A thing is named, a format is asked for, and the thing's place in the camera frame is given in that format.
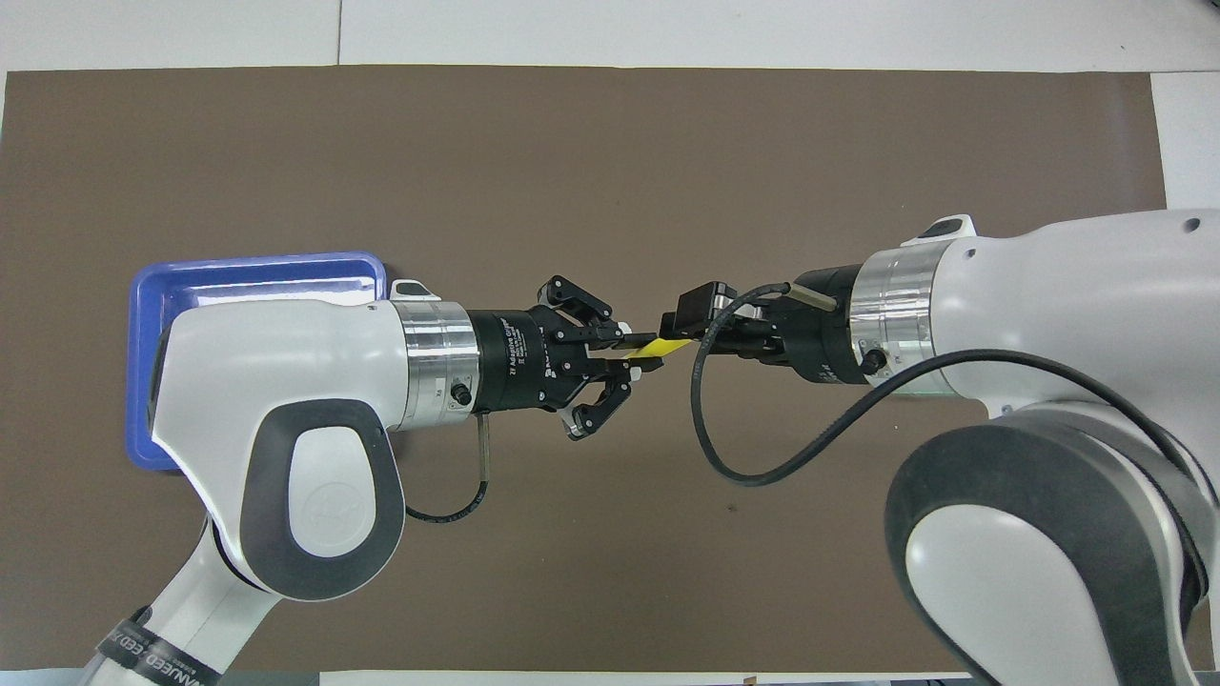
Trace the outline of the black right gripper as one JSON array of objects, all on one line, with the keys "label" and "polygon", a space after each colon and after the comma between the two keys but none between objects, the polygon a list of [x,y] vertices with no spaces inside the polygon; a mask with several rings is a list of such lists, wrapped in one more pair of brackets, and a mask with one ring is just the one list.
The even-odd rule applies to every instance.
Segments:
[{"label": "black right gripper", "polygon": [[[806,308],[789,298],[777,299],[767,309],[766,330],[756,312],[733,312],[715,334],[710,355],[734,355],[764,365],[792,367],[814,383],[858,385],[860,367],[854,354],[848,309],[860,266],[806,271],[794,282],[806,291],[832,295],[834,312]],[[711,322],[738,295],[720,281],[684,292],[671,312],[671,339],[702,339]]]}]

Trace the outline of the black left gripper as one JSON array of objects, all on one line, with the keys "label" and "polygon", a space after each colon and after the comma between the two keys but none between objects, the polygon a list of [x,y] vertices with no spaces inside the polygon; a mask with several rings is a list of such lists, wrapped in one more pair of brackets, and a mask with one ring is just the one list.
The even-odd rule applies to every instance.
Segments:
[{"label": "black left gripper", "polygon": [[[527,408],[560,409],[570,439],[597,435],[626,403],[638,369],[626,359],[589,356],[562,364],[558,377],[550,344],[584,344],[590,349],[623,349],[630,332],[612,319],[612,309],[597,295],[562,276],[553,276],[538,291],[538,304],[528,310],[475,310],[472,312],[478,361],[476,413]],[[580,402],[590,385],[601,383],[597,400]]]}]

